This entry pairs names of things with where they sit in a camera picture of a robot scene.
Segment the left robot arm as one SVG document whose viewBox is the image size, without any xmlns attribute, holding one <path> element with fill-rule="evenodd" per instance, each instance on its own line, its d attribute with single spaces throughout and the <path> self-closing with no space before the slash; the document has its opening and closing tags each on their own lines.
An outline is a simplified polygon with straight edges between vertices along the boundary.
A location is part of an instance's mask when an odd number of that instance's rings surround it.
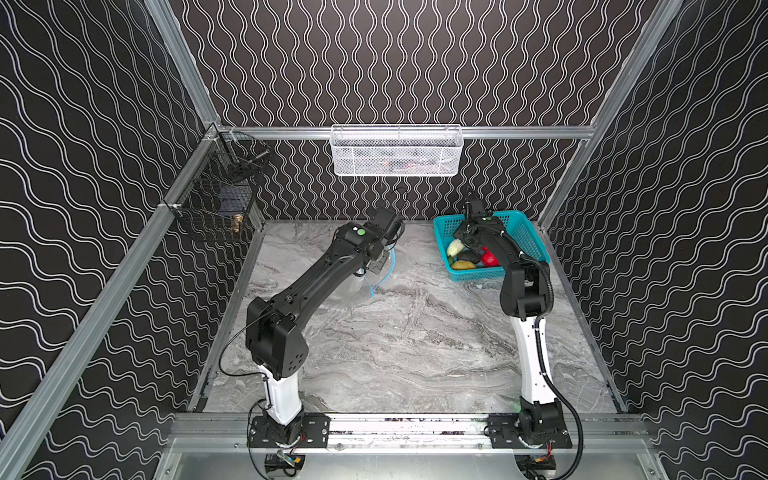
<svg viewBox="0 0 768 480">
<path fill-rule="evenodd" d="M 266 412 L 278 425 L 290 425 L 303 411 L 298 372 L 309 353 L 303 329 L 345 280 L 380 268 L 403 229 L 403 218 L 387 208 L 362 224 L 350 221 L 335 230 L 329 247 L 297 280 L 248 305 L 245 348 L 265 376 Z"/>
</svg>

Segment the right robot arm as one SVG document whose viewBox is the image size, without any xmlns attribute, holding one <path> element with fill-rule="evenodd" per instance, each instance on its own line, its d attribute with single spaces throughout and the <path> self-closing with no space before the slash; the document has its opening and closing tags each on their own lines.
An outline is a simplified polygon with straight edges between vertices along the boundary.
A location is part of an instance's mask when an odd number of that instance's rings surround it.
<svg viewBox="0 0 768 480">
<path fill-rule="evenodd" d="M 499 295 L 502 312 L 511 318 L 522 374 L 521 412 L 534 424 L 548 424 L 576 408 L 554 385 L 546 348 L 546 320 L 554 307 L 547 261 L 529 255 L 478 196 L 464 200 L 464 220 L 454 237 L 475 251 L 487 249 L 504 271 Z"/>
</svg>

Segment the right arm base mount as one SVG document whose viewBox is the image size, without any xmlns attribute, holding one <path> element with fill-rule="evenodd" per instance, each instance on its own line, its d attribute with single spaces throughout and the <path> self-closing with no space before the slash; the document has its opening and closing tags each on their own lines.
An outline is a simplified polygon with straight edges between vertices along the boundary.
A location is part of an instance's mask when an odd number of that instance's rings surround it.
<svg viewBox="0 0 768 480">
<path fill-rule="evenodd" d="M 563 414 L 551 409 L 543 413 L 521 410 L 509 415 L 491 414 L 483 434 L 490 439 L 493 449 L 544 451 L 543 454 L 515 456 L 518 468 L 527 479 L 555 479 L 557 463 L 554 451 L 573 447 Z"/>
</svg>

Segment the clear zip top bag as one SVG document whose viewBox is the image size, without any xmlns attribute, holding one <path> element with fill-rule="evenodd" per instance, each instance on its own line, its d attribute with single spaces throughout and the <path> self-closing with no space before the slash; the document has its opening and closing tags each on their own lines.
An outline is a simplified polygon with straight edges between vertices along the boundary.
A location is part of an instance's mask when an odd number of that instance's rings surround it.
<svg viewBox="0 0 768 480">
<path fill-rule="evenodd" d="M 380 266 L 379 271 L 367 270 L 363 273 L 359 270 L 357 273 L 345 279 L 334 291 L 334 296 L 338 298 L 352 296 L 362 296 L 363 298 L 372 298 L 382 289 L 383 284 L 392 276 L 397 262 L 396 251 L 394 247 L 386 247 L 382 257 L 376 266 Z"/>
</svg>

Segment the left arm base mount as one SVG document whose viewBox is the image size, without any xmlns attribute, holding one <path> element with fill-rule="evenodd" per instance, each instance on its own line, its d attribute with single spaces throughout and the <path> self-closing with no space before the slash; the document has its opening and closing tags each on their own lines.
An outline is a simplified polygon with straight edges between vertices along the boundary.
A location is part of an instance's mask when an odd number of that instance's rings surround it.
<svg viewBox="0 0 768 480">
<path fill-rule="evenodd" d="M 247 449 L 260 479 L 296 479 L 306 465 L 301 448 L 328 445 L 331 419 L 321 413 L 300 412 L 288 425 L 268 414 L 249 419 Z"/>
</svg>

